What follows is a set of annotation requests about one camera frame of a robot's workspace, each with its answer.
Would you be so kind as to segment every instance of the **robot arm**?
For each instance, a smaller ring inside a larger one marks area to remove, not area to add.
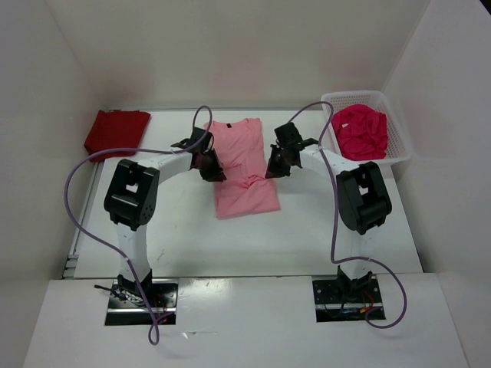
[[[173,147],[184,150],[192,146],[205,132],[195,127],[191,138],[182,140]],[[120,249],[131,260],[146,292],[152,286],[152,270],[147,259],[147,224],[156,209],[158,186],[191,169],[198,169],[206,181],[225,180],[215,150],[208,148],[211,138],[212,134],[206,133],[201,144],[190,152],[158,155],[139,162],[122,159],[116,167],[104,200],[104,208],[109,212],[110,220],[116,224]],[[125,259],[121,259],[117,280],[122,292],[140,295]]]
[[[268,178],[290,176],[298,166],[315,171],[326,179],[329,173],[316,140],[303,140],[293,123],[275,129],[277,144],[271,145]],[[381,171],[375,163],[355,163],[328,149],[322,149],[336,177],[339,212],[343,223],[352,230],[351,257],[370,258],[379,227],[392,211]],[[341,292],[353,294],[363,290],[371,279],[370,262],[350,261],[338,268]]]

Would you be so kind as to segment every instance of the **clothing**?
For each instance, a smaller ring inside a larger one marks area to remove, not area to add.
[[[99,111],[91,131],[85,140],[89,154],[108,148],[137,148],[150,120],[150,114],[142,111]],[[91,159],[102,161],[110,157],[133,156],[135,152],[115,152]]]
[[[338,111],[332,127],[341,154],[347,159],[383,159],[387,149],[387,117],[365,105],[352,105]]]
[[[214,183],[218,219],[279,210],[275,182],[265,179],[266,161],[260,119],[213,121],[213,148],[227,180]]]

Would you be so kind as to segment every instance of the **red wire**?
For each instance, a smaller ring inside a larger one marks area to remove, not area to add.
[[[368,298],[370,299],[370,302],[371,302],[371,305],[370,307],[368,307],[367,311],[369,311],[371,308],[374,307],[374,304],[375,304],[375,301],[374,299],[372,298],[372,296],[368,293],[368,291],[365,290],[365,294],[368,296]]]

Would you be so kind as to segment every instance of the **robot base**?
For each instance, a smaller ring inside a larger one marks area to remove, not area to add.
[[[118,281],[114,281],[114,287],[118,287]],[[151,293],[148,299],[152,305],[152,311],[158,317],[163,313],[174,312],[161,324],[176,324],[178,280],[153,279]],[[132,326],[151,325],[152,320],[147,309],[138,299],[121,300],[111,294],[107,305],[105,326]]]
[[[372,307],[381,307],[370,313],[370,320],[385,320],[382,296],[375,276],[371,276],[368,287],[354,296],[352,300],[344,303],[337,276],[312,278],[312,287],[317,322],[364,320],[364,311],[371,305],[369,296],[374,301]]]

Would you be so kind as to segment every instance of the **wire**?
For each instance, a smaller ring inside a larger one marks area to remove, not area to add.
[[[335,257],[335,253],[336,253],[336,240],[338,238],[338,222],[339,222],[338,187],[336,185],[336,178],[334,177],[334,173],[332,171],[331,165],[329,164],[328,158],[326,157],[326,155],[325,155],[325,153],[324,153],[324,151],[322,149],[322,138],[324,138],[325,132],[328,129],[329,124],[331,124],[331,122],[332,122],[332,116],[334,115],[334,107],[332,106],[331,103],[329,103],[327,101],[313,102],[313,103],[310,103],[310,104],[304,106],[299,111],[297,111],[288,122],[289,123],[292,122],[303,111],[305,111],[305,110],[307,110],[310,107],[315,106],[315,105],[327,105],[327,106],[329,106],[329,109],[330,109],[328,120],[327,120],[326,124],[324,125],[324,128],[322,129],[321,135],[319,136],[319,139],[318,139],[318,142],[319,142],[318,143],[318,148],[319,148],[319,152],[321,153],[322,159],[323,159],[326,167],[328,168],[329,178],[331,179],[332,189],[333,189],[333,192],[334,192],[334,225],[333,225],[333,229],[332,229],[332,240],[331,240],[331,262],[334,265],[340,265],[342,263],[349,262],[349,261],[369,261],[369,262],[375,263],[376,265],[379,265],[382,268],[384,268],[390,274],[390,276],[392,276],[394,278],[394,280],[399,285],[400,291],[402,293],[402,298],[404,300],[402,311],[400,312],[399,317],[394,322],[392,322],[391,324],[386,324],[386,325],[380,326],[380,325],[373,324],[368,319],[368,317],[370,316],[370,313],[372,313],[372,312],[374,312],[376,310],[381,309],[381,307],[371,308],[365,314],[365,320],[372,327],[375,327],[375,328],[378,328],[378,329],[382,329],[382,330],[387,329],[387,328],[394,327],[397,324],[399,324],[399,322],[402,321],[402,319],[404,318],[404,315],[406,314],[406,311],[407,311],[407,295],[406,295],[406,290],[404,289],[404,286],[400,282],[400,280],[397,277],[397,275],[388,266],[386,266],[384,263],[382,263],[382,262],[380,262],[380,261],[378,261],[376,259],[373,259],[373,258],[357,256],[357,257],[346,257],[346,258],[342,258],[342,259],[336,259],[336,257]]]
[[[212,110],[206,106],[202,105],[196,110],[194,113],[193,117],[193,127],[196,125],[196,118],[198,117],[198,113],[201,110],[207,110],[209,114],[209,122],[206,127],[206,132],[194,143],[192,146],[182,149],[182,150],[177,150],[177,151],[161,151],[158,149],[144,149],[144,148],[111,148],[111,149],[104,149],[102,151],[93,153],[87,157],[85,157],[83,160],[81,160],[77,165],[74,166],[74,168],[68,173],[67,180],[64,184],[64,191],[63,191],[63,200],[64,200],[64,207],[67,211],[68,217],[70,220],[74,223],[74,225],[81,231],[83,232],[86,236],[89,238],[92,238],[93,240],[100,242],[103,245],[106,245],[108,248],[114,250],[117,252],[121,257],[124,258],[126,263],[128,264],[128,267],[130,268],[131,274],[133,275],[133,278],[135,279],[135,284],[137,285],[138,291],[140,292],[140,295],[143,299],[143,302],[145,304],[145,307],[148,310],[148,313],[150,315],[150,318],[152,320],[152,325],[150,326],[150,329],[148,330],[148,340],[152,345],[157,345],[160,341],[160,331],[159,331],[159,323],[161,320],[165,319],[168,315],[172,314],[172,312],[164,314],[162,317],[157,318],[155,316],[155,313],[152,311],[152,306],[150,305],[150,302],[148,301],[147,296],[145,295],[145,291],[143,290],[143,287],[141,286],[140,279],[138,278],[137,272],[135,271],[135,268],[133,266],[133,263],[131,263],[131,260],[128,258],[126,253],[124,253],[122,250],[120,250],[117,246],[112,245],[110,242],[103,240],[102,238],[99,238],[98,236],[92,234],[89,232],[86,228],[84,228],[75,218],[74,213],[71,211],[70,207],[70,202],[68,201],[68,190],[70,188],[70,182],[71,179],[73,178],[74,174],[77,172],[77,170],[84,165],[89,159],[93,159],[94,157],[98,157],[100,155],[108,154],[108,153],[115,153],[115,152],[146,152],[146,153],[160,153],[163,155],[175,155],[177,153],[184,153],[188,152],[190,150],[193,150],[195,147],[197,147],[204,139],[206,134],[209,132],[209,128],[212,125],[213,122],[213,114]],[[155,329],[155,340],[152,338],[152,331]]]

